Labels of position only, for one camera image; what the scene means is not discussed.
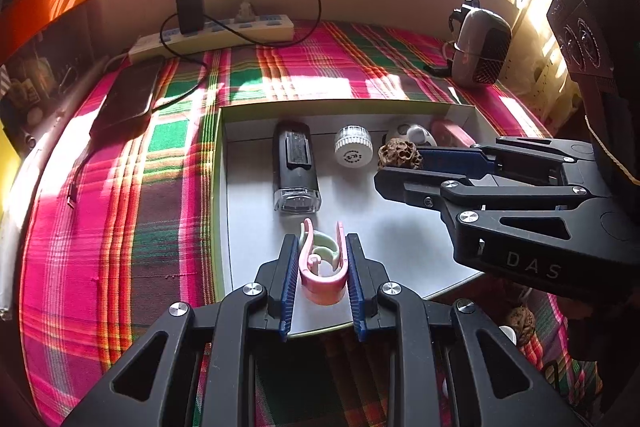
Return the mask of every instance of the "pink object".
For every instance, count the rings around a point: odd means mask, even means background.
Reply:
[[[302,293],[307,299],[321,306],[330,306],[338,303],[344,295],[347,282],[347,245],[344,240],[344,229],[342,223],[338,221],[335,226],[338,249],[340,251],[340,269],[338,273],[330,277],[318,275],[320,256],[312,253],[314,245],[314,227],[311,219],[305,219],[305,244],[300,251],[298,259],[298,269],[300,270],[300,280],[302,281]]]
[[[436,120],[431,124],[431,136],[438,147],[471,147],[475,142],[459,125],[449,120]]]

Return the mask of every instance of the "yellow object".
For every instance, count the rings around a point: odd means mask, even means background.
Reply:
[[[0,201],[2,202],[0,217],[4,214],[11,185],[14,183],[15,173],[19,167],[20,156],[15,152],[4,131],[0,129]]]

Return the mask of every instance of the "walnut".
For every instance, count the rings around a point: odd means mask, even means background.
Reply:
[[[401,167],[422,169],[422,156],[414,143],[400,138],[392,138],[378,150],[378,168]]]
[[[528,308],[514,308],[507,316],[507,326],[516,332],[518,347],[524,346],[536,332],[536,316]]]

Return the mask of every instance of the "power strip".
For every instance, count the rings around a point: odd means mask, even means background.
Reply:
[[[261,15],[253,22],[235,22],[233,19],[220,21],[242,35],[258,42],[287,42],[293,40],[293,22],[286,15]],[[164,42],[176,53],[190,55],[207,50],[218,50],[248,44],[222,26],[207,21],[199,32],[182,35],[178,28],[162,33]],[[151,57],[171,58],[173,55],[160,42],[160,33],[140,37],[129,50],[132,64]]]

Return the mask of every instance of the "portable heater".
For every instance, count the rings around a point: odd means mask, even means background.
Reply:
[[[495,84],[511,44],[511,27],[499,15],[482,9],[478,0],[465,0],[462,8],[449,16],[460,22],[460,35],[453,43],[453,59],[447,66],[426,64],[424,69],[433,76],[450,76],[460,87],[490,86]]]

